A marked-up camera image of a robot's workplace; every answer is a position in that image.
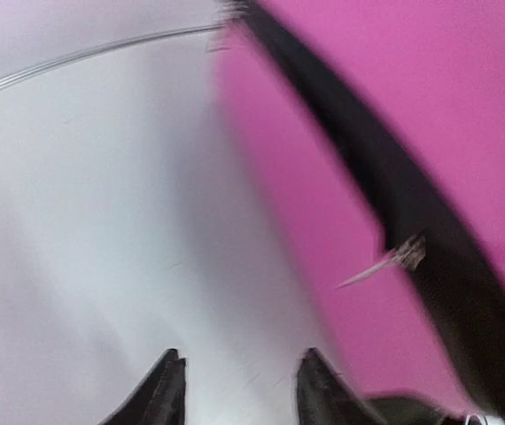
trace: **black object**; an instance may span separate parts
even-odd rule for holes
[[[383,226],[385,248],[424,238],[425,258],[408,276],[465,389],[505,419],[505,290],[470,229],[331,68],[256,2],[236,0],[235,7],[357,181]]]
[[[300,362],[296,399],[299,425],[463,424],[463,418],[454,418],[417,398],[358,398],[315,348]]]
[[[125,403],[100,425],[183,425],[185,359],[170,349]]]

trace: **pink object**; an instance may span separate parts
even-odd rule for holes
[[[262,3],[401,136],[505,282],[505,2]],[[401,271],[337,289],[377,261],[380,227],[276,66],[240,30],[230,38],[222,101],[353,383],[470,410]]]

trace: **white surface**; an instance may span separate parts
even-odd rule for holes
[[[88,47],[210,24],[214,0],[0,1],[0,77]]]
[[[189,424],[295,423],[326,348],[214,101],[207,35],[0,92],[0,423],[95,425],[167,347]]]

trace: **pink panel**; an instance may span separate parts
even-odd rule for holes
[[[505,2],[263,3],[403,137],[505,279]],[[276,69],[234,44],[221,59],[223,101],[353,381],[470,407],[402,274],[336,290],[377,259],[379,227]]]

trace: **pink surface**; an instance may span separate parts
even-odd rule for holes
[[[505,3],[263,3],[402,137],[505,280]],[[376,260],[379,226],[259,52],[241,39],[223,54],[221,94],[353,380],[365,391],[412,390],[468,408],[402,274],[335,289]]]

